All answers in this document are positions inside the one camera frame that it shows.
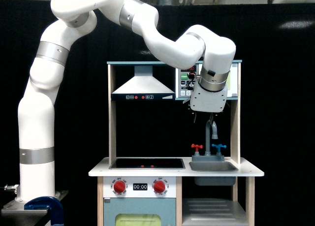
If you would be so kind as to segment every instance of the faucet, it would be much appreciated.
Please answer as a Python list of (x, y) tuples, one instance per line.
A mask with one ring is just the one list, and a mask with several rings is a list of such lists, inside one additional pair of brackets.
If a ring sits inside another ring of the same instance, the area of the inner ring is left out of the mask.
[(211, 155), (210, 152), (210, 131), (212, 129), (212, 139), (218, 138), (218, 128), (215, 121), (213, 121), (213, 113), (210, 115), (210, 119), (207, 121), (206, 124), (206, 151), (205, 154), (202, 156), (199, 154), (198, 149), (202, 149), (202, 145), (194, 145), (192, 144), (192, 148), (196, 148), (195, 154), (192, 156), (192, 161), (224, 161), (224, 156), (220, 152), (220, 148), (226, 148), (223, 145), (212, 145), (218, 148), (218, 152), (216, 155)]
[(218, 138), (218, 129), (217, 124), (215, 121), (211, 121), (211, 119), (208, 120), (206, 124), (206, 152), (205, 156), (210, 156), (210, 127), (212, 127), (212, 139)]

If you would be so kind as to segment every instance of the oven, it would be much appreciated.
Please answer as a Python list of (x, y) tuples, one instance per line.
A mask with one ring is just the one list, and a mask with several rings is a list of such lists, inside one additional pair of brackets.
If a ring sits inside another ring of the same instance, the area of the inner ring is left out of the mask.
[(176, 177), (104, 177), (104, 226), (175, 226)]

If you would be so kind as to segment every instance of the red knob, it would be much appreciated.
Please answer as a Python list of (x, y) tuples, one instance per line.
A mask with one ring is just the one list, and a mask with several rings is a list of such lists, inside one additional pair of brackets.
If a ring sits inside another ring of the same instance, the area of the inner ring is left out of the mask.
[(126, 185), (123, 181), (117, 181), (114, 184), (114, 191), (117, 193), (122, 193), (126, 189)]
[(165, 191), (165, 184), (162, 181), (157, 181), (154, 183), (153, 189), (156, 193), (162, 193)]
[(196, 152), (198, 152), (199, 149), (202, 149), (202, 148), (203, 148), (203, 145), (195, 145), (195, 144), (192, 144), (191, 147), (192, 147), (192, 148), (196, 148)]

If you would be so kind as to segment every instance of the yellow oven window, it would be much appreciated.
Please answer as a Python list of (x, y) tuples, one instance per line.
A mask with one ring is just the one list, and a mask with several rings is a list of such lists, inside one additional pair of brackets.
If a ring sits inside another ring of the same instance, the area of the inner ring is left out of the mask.
[(116, 216), (116, 226), (161, 226), (158, 215), (119, 214)]

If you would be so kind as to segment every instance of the white robotic arm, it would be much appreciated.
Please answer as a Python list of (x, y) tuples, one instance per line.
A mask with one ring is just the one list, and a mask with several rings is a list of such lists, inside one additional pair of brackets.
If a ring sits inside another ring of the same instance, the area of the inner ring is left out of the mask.
[(175, 42), (169, 40), (156, 30), (158, 11), (139, 0), (52, 0), (51, 8), (59, 20), (42, 35), (19, 104), (19, 200), (55, 194), (54, 103), (73, 42), (96, 26), (94, 9), (142, 36), (152, 54), (172, 67), (188, 69), (203, 56), (200, 80), (191, 94), (191, 107), (197, 111), (222, 111), (227, 94), (225, 82), (235, 54), (231, 40), (200, 25), (190, 27)]

